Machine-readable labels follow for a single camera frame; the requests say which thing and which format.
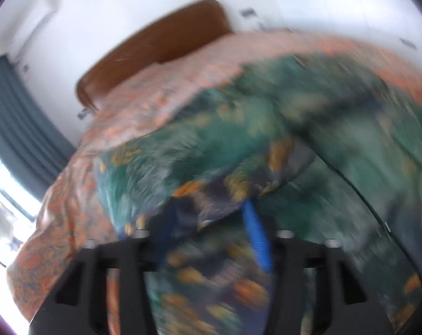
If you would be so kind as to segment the grey-blue curtain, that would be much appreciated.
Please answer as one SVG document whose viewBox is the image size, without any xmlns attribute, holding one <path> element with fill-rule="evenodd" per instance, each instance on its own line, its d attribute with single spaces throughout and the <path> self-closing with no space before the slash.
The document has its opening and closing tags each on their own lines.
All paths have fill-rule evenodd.
<svg viewBox="0 0 422 335">
<path fill-rule="evenodd" d="M 0 160 L 10 174 L 42 200 L 75 151 L 0 56 Z"/>
</svg>

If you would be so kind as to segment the orange paisley bedspread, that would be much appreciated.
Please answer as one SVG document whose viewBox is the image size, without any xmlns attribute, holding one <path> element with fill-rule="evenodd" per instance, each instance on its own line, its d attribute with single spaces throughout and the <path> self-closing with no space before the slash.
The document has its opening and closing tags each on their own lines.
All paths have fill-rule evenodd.
<svg viewBox="0 0 422 335">
<path fill-rule="evenodd" d="M 36 230 L 7 270 L 13 301 L 24 318 L 34 317 L 86 240 L 115 240 L 97 197 L 96 155 L 158 129 L 199 90 L 228 82 L 244 64 L 318 52 L 348 55 L 422 101 L 422 69 L 370 43 L 333 35 L 286 30 L 228 34 L 183 58 L 150 64 L 106 97 L 78 150 L 44 195 Z"/>
</svg>

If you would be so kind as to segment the green floral patterned garment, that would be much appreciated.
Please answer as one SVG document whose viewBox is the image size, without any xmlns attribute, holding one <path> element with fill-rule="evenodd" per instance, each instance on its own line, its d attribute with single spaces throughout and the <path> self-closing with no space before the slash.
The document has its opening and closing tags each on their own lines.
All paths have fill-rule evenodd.
<svg viewBox="0 0 422 335">
<path fill-rule="evenodd" d="M 277 230 L 338 240 L 394 331 L 422 303 L 422 100 L 349 58 L 248 64 L 94 165 L 121 235 L 194 204 L 196 229 L 145 276 L 159 334 L 262 332 L 277 275 L 256 261 L 247 200 Z"/>
</svg>

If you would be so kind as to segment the brown wooden headboard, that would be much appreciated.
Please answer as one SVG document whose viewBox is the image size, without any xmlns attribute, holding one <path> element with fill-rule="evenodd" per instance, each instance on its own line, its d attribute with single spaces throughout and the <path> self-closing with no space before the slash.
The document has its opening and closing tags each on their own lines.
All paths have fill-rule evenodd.
<svg viewBox="0 0 422 335">
<path fill-rule="evenodd" d="M 147 25 L 95 63 L 76 85 L 76 95 L 92 113 L 111 91 L 151 64 L 164 64 L 233 33 L 223 6 L 198 0 Z"/>
</svg>

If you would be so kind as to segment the grey wall panel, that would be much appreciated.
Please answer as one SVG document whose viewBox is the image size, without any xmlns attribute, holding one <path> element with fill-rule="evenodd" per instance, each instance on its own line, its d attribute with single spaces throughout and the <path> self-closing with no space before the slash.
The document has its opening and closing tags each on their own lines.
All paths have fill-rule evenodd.
<svg viewBox="0 0 422 335">
<path fill-rule="evenodd" d="M 243 10 L 240 11 L 240 15 L 243 18 L 251 18 L 251 17 L 256 17 L 257 13 L 253 8 L 245 8 Z"/>
</svg>

